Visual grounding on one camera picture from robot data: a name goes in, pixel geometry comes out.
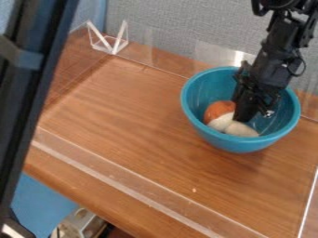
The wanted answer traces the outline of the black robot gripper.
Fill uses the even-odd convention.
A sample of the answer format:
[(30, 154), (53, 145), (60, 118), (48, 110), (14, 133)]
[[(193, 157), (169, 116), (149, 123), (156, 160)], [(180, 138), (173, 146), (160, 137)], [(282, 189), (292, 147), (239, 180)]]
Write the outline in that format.
[(233, 74), (233, 119), (243, 123), (250, 122), (258, 113), (264, 118), (274, 115), (274, 105), (280, 91), (291, 79), (303, 74), (296, 72), (299, 66), (307, 67), (296, 47), (282, 49), (266, 41), (260, 45), (254, 63), (250, 64), (244, 60)]

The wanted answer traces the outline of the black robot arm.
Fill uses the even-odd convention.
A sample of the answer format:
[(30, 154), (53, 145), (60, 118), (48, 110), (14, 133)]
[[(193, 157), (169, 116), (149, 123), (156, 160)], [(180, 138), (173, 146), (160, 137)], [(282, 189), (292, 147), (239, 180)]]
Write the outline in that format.
[(79, 0), (13, 0), (0, 34), (0, 196), (28, 174), (136, 238), (318, 238), (318, 99), (300, 48), (318, 0), (252, 0), (255, 64), (156, 48), (121, 56), (70, 31)]

